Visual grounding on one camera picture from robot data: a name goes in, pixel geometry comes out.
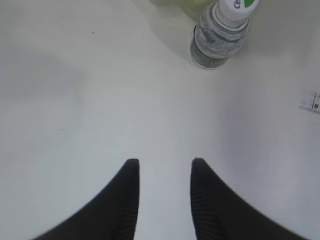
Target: yellow object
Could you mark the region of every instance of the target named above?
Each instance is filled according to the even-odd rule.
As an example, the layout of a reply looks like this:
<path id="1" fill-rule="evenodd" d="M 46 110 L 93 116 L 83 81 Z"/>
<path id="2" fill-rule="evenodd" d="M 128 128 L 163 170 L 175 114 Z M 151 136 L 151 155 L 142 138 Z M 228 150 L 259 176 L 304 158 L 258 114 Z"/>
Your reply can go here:
<path id="1" fill-rule="evenodd" d="M 149 0 L 152 4 L 179 5 L 183 11 L 194 21 L 198 21 L 204 9 L 217 0 Z"/>

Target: bottle label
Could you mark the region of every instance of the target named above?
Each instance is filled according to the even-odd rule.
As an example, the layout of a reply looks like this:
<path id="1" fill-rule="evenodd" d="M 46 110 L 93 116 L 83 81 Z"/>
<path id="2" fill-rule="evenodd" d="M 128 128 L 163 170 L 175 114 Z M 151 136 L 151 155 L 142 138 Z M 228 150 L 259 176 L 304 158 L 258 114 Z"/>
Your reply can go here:
<path id="1" fill-rule="evenodd" d="M 244 0 L 244 8 L 250 7 L 255 0 Z M 241 7 L 241 0 L 235 0 L 233 4 L 235 9 L 239 9 Z"/>

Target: white surface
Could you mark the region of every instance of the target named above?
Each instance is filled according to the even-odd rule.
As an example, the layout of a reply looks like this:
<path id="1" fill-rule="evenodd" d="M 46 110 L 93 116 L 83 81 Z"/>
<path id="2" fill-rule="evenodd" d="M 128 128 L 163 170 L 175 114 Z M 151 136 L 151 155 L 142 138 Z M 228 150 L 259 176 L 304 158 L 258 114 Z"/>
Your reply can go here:
<path id="1" fill-rule="evenodd" d="M 247 46 L 194 66 L 194 23 L 146 0 L 2 0 L 0 239 L 35 237 L 139 158 L 136 240 L 195 240 L 191 161 L 320 239 L 320 2 L 269 0 Z"/>

